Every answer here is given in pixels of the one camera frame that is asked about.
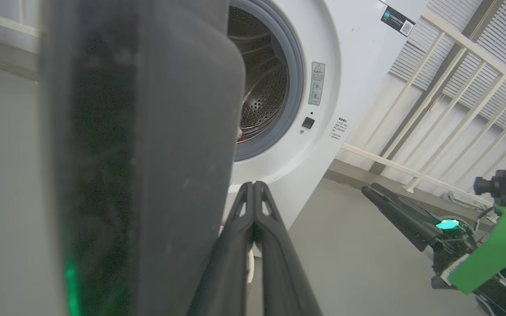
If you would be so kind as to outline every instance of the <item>white washing machine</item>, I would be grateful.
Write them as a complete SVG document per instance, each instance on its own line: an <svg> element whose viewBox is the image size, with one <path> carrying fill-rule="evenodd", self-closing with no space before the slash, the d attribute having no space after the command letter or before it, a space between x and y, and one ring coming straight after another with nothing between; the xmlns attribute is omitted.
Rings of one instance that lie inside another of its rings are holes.
<svg viewBox="0 0 506 316"><path fill-rule="evenodd" d="M225 215L241 184L271 188L290 228L367 110L425 0L234 0L247 69Z"/></svg>

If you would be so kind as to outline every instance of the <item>qr code sticker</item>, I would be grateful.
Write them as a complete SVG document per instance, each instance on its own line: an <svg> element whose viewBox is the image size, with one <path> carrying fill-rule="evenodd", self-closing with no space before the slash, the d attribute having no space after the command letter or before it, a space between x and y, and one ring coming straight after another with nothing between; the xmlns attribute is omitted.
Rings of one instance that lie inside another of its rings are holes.
<svg viewBox="0 0 506 316"><path fill-rule="evenodd" d="M411 30L413 29L413 26L414 26L413 23L409 22L408 20L405 20L405 23L403 24L399 32L401 32L401 34L405 36L409 36Z"/></svg>

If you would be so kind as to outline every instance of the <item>green light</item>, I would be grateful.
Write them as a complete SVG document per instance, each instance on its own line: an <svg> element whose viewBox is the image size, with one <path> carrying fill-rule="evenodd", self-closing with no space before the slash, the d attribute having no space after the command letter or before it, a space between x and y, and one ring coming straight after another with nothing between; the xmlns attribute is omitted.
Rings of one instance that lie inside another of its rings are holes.
<svg viewBox="0 0 506 316"><path fill-rule="evenodd" d="M70 308L70 316L82 316L81 304L79 302L79 284L77 280L76 264L72 259L68 259L66 264L66 286L68 286L68 307Z"/></svg>
<svg viewBox="0 0 506 316"><path fill-rule="evenodd" d="M436 226L441 230L451 230L452 228L458 225L460 225L460 222L458 222L458 220L455 219L444 219L442 220L442 222L436 224Z"/></svg>

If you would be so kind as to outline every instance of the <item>black button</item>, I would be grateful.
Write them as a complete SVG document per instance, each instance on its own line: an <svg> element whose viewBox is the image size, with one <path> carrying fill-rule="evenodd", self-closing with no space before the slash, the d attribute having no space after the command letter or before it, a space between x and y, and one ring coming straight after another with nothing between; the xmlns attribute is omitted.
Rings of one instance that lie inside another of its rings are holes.
<svg viewBox="0 0 506 316"><path fill-rule="evenodd" d="M304 120L304 123L302 124L303 127L305 128L311 128L314 124L315 120L313 118L306 118Z"/></svg>

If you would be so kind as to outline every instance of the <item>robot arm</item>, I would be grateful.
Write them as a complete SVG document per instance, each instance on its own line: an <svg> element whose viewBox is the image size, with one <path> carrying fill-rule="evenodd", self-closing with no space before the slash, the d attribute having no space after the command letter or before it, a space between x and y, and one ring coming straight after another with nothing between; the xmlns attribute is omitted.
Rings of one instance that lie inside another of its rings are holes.
<svg viewBox="0 0 506 316"><path fill-rule="evenodd" d="M431 246L433 288L452 288L473 293L482 309L494 316L506 315L506 170L492 180L476 178L476 194L489 192L501 218L486 242L480 244L474 231L462 220L438 218L379 184L362 189L400 232L418 250Z"/></svg>

